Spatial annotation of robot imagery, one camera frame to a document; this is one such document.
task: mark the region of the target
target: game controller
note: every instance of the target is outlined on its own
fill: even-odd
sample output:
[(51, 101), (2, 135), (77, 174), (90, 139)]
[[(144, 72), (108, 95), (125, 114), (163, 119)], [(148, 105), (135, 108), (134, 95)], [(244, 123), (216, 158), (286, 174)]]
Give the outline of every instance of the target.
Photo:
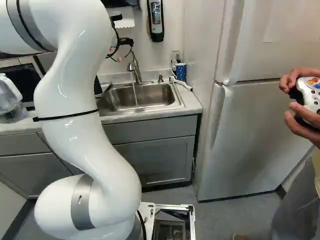
[[(314, 76), (300, 77), (296, 80), (295, 87), (290, 90), (289, 96), (306, 109), (320, 115), (320, 78)], [(295, 115), (294, 119), (301, 126), (320, 132), (319, 128), (313, 126), (301, 116)]]

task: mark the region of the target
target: black strap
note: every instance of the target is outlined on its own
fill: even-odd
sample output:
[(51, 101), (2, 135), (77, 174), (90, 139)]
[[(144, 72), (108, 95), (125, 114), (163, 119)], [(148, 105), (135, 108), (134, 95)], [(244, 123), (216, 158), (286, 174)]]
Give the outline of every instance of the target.
[(78, 117), (82, 115), (88, 115), (88, 114), (93, 114), (98, 112), (98, 109), (96, 110), (91, 110), (91, 111), (85, 111), (81, 113), (75, 113), (75, 114), (70, 114), (70, 115), (64, 115), (64, 116), (51, 116), (51, 117), (34, 117), (33, 121), (34, 122), (40, 122), (40, 121), (49, 121), (49, 120), (57, 120), (57, 119), (66, 119), (66, 118), (72, 118), (72, 117)]

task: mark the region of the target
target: person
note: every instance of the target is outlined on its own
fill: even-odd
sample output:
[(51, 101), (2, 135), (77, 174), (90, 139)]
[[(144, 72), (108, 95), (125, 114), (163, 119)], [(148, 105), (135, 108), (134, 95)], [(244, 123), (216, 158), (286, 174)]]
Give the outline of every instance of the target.
[[(288, 94), (299, 77), (320, 78), (320, 68), (296, 68), (280, 79), (279, 88)], [(291, 102), (289, 108), (320, 129), (320, 115), (297, 102)], [(315, 149), (312, 158), (307, 160), (303, 170), (293, 181), (273, 217), (271, 239), (320, 240), (320, 131), (312, 131), (301, 126), (289, 111), (285, 112), (284, 121), (295, 135), (311, 141)], [(248, 239), (247, 236), (233, 236), (233, 240)]]

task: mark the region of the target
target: gray countertop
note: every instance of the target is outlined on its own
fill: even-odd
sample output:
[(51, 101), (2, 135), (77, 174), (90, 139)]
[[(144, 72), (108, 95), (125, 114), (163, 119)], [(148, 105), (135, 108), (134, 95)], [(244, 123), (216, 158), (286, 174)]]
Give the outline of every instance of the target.
[[(192, 92), (184, 88), (182, 85), (177, 84), (176, 86), (185, 107), (161, 111), (103, 116), (101, 117), (101, 122), (103, 125), (108, 125), (202, 113), (202, 106), (196, 96)], [(41, 124), (39, 122), (33, 122), (33, 118), (36, 116), (37, 113), (35, 111), (30, 111), (28, 112), (28, 117), (19, 122), (11, 124), (0, 123), (0, 136), (42, 132)]]

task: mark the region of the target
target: white robotic arm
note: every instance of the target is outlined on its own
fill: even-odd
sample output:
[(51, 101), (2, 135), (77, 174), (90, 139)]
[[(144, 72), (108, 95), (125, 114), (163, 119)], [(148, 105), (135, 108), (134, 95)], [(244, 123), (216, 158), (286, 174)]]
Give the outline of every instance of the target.
[(0, 30), (0, 52), (58, 51), (35, 90), (35, 109), (53, 151), (90, 176), (49, 185), (37, 200), (36, 222), (59, 239), (125, 240), (141, 184), (97, 113), (94, 79), (114, 35), (106, 9), (100, 0), (0, 0)]

